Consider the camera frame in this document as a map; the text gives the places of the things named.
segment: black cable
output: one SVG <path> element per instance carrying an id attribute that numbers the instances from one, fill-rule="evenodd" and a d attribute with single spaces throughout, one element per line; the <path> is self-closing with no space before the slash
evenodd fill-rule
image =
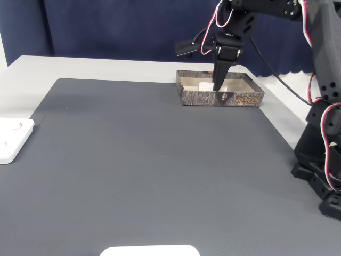
<path id="1" fill-rule="evenodd" d="M 269 64 L 266 62 L 264 57 L 262 56 L 261 52 L 259 51 L 257 45 L 253 41 L 253 39 L 250 37 L 250 41 L 253 44 L 254 48 L 256 49 L 258 55 L 261 57 L 262 61 L 264 64 L 268 67 L 268 69 L 272 72 L 272 74 L 280 81 L 290 92 L 292 92 L 296 97 L 298 97 L 300 100 L 302 100 L 304 103 L 307 105 L 311 106 L 305 99 L 303 99 L 301 96 L 299 96 L 293 89 L 291 89 L 277 74 L 276 72 L 269 66 Z"/>
<path id="2" fill-rule="evenodd" d="M 198 40 L 198 38 L 199 38 L 199 36 L 201 36 L 203 33 L 205 33 L 206 32 L 206 29 L 207 29 L 207 27 L 206 28 L 204 28 L 202 31 L 200 31 L 196 36 L 195 36 L 195 38 L 193 38 L 193 43 L 196 43 L 197 42 L 197 40 Z"/>

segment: black bracket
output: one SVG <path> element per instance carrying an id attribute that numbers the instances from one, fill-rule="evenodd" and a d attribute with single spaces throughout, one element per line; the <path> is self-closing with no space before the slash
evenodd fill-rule
<path id="1" fill-rule="evenodd" d="M 242 53 L 243 42 L 241 39 L 225 33 L 218 33 L 214 40 L 214 70 L 213 91 L 217 92 L 222 87 L 226 75 Z"/>

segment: white button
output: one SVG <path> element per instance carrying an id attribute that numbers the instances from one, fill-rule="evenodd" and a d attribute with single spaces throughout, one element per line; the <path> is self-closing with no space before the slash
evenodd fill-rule
<path id="1" fill-rule="evenodd" d="M 19 123 L 19 122 L 14 122 L 14 123 L 11 123 L 11 130 L 17 130 L 17 129 L 20 129 L 22 128 L 22 124 Z"/>

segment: cable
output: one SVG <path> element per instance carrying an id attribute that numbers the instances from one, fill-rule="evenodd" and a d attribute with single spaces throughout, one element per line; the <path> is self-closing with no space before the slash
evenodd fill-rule
<path id="1" fill-rule="evenodd" d="M 311 47 L 311 40 L 310 36 L 307 32 L 307 6 L 306 6 L 306 0 L 298 0 L 299 4 L 302 7 L 302 23 L 303 23 L 303 34 L 305 39 L 307 40 L 309 46 Z"/>
<path id="2" fill-rule="evenodd" d="M 212 24 L 214 23 L 214 18 L 215 18 L 215 23 L 217 24 L 217 26 L 220 27 L 220 28 L 223 28 L 223 27 L 226 27 L 226 26 L 229 24 L 230 19 L 231 19 L 231 17 L 232 17 L 233 10 L 231 10 L 231 13 L 230 13 L 230 16 L 229 16 L 229 19 L 227 20 L 227 22 L 226 22 L 223 26 L 219 25 L 219 23 L 218 23 L 218 18 L 217 18 L 217 14 L 218 14 L 219 6 L 220 6 L 220 4 L 221 4 L 222 2 L 223 2 L 223 0 L 220 0 L 220 2 L 218 3 L 217 7 L 215 8 L 214 13 L 213 13 L 212 18 L 211 18 L 211 21 L 209 22 L 209 24 L 208 24 L 208 26 L 207 26 L 206 33 L 205 33 L 205 35 L 204 35 L 204 38 L 202 39 L 202 42 L 201 42 L 201 54 L 202 54 L 202 55 L 206 55 L 207 53 L 209 53 L 209 52 L 212 51 L 212 50 L 208 50 L 207 52 L 204 53 L 203 48 L 204 48 L 204 43 L 205 43 L 205 40 L 206 40 L 208 31 L 209 31 L 210 27 L 212 26 Z"/>
<path id="3" fill-rule="evenodd" d="M 322 115 L 322 118 L 321 118 L 321 133 L 322 133 L 322 138 L 323 138 L 323 141 L 324 141 L 324 147 L 326 148 L 326 161 L 324 163 L 324 174 L 326 175 L 326 179 L 327 179 L 327 182 L 329 184 L 329 186 L 335 190 L 336 188 L 333 186 L 333 184 L 331 183 L 330 179 L 329 179 L 329 173 L 328 173 L 328 167 L 329 167 L 329 146 L 330 146 L 330 143 L 328 142 L 328 139 L 327 139 L 327 136 L 326 136 L 326 133 L 324 131 L 324 128 L 325 128 L 325 122 L 326 122 L 326 119 L 327 119 L 327 114 L 329 111 L 331 111 L 333 108 L 336 108 L 336 107 L 340 107 L 341 106 L 341 103 L 336 103 L 336 104 L 332 104 L 330 105 L 324 112 L 323 112 L 323 115 Z"/>
<path id="4" fill-rule="evenodd" d="M 195 38 L 193 38 L 193 41 L 192 41 L 192 44 L 196 43 L 199 36 L 201 36 L 203 33 L 205 33 L 207 28 L 204 28 L 202 31 L 200 31 L 196 36 Z"/>
<path id="5" fill-rule="evenodd" d="M 277 74 L 276 72 L 269 66 L 269 64 L 266 62 L 264 57 L 262 56 L 261 52 L 259 51 L 257 45 L 253 41 L 252 37 L 250 37 L 250 41 L 253 44 L 254 48 L 256 49 L 256 52 L 258 53 L 259 57 L 261 57 L 264 64 L 267 66 L 267 68 L 272 72 L 272 74 L 280 81 L 290 92 L 292 92 L 296 97 L 298 97 L 300 100 L 302 100 L 307 105 L 310 105 L 305 99 L 303 99 L 301 96 L 299 96 L 293 89 L 291 89 Z"/>
<path id="6" fill-rule="evenodd" d="M 307 97 L 308 97 L 309 104 L 313 103 L 313 100 L 311 99 L 311 92 L 310 92 L 310 90 L 311 90 L 311 83 L 313 82 L 314 77 L 315 77 L 315 72 L 311 76 L 310 81 L 309 81 L 309 85 L 308 85 L 308 88 L 307 88 Z"/>
<path id="7" fill-rule="evenodd" d="M 212 18 L 211 18 L 211 20 L 210 20 L 210 22 L 209 22 L 209 24 L 208 24 L 208 26 L 207 26 L 206 33 L 205 33 L 205 35 L 204 35 L 204 38 L 202 39 L 202 42 L 201 42 L 201 49 L 200 49 L 202 55 L 206 55 L 207 53 L 209 53 L 209 52 L 212 51 L 212 50 L 208 50 L 207 52 L 204 52 L 203 49 L 204 49 L 204 43 L 205 43 L 205 40 L 206 40 L 208 31 L 209 31 L 209 28 L 210 28 L 211 25 L 212 25 L 212 22 L 213 22 L 214 17 L 215 17 L 215 15 L 216 15 L 216 13 L 217 13 L 217 10 L 218 10 L 219 5 L 220 5 L 220 3 L 219 3 L 219 4 L 217 5 L 217 7 L 215 8 L 214 13 L 213 13 L 213 15 L 212 15 Z"/>
<path id="8" fill-rule="evenodd" d="M 231 17 L 232 17 L 232 13 L 233 13 L 233 9 L 232 9 L 231 12 L 230 12 L 230 16 L 229 16 L 227 22 L 226 22 L 224 25 L 221 26 L 221 25 L 219 24 L 219 22 L 218 22 L 218 11 L 219 11 L 219 6 L 220 6 L 220 4 L 221 4 L 222 2 L 223 2 L 223 1 L 221 0 L 221 1 L 218 3 L 216 15 L 215 15 L 215 23 L 217 24 L 217 26 L 218 26 L 219 28 L 224 28 L 224 27 L 226 27 L 226 26 L 230 23 L 230 20 L 231 20 Z"/>

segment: white block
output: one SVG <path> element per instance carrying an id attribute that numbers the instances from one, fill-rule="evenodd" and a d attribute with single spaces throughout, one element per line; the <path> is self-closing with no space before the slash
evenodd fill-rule
<path id="1" fill-rule="evenodd" d="M 111 247 L 101 256 L 200 256 L 191 245 Z"/>
<path id="2" fill-rule="evenodd" d="M 20 118 L 0 118 L 0 164 L 9 164 L 31 135 L 34 121 Z"/>

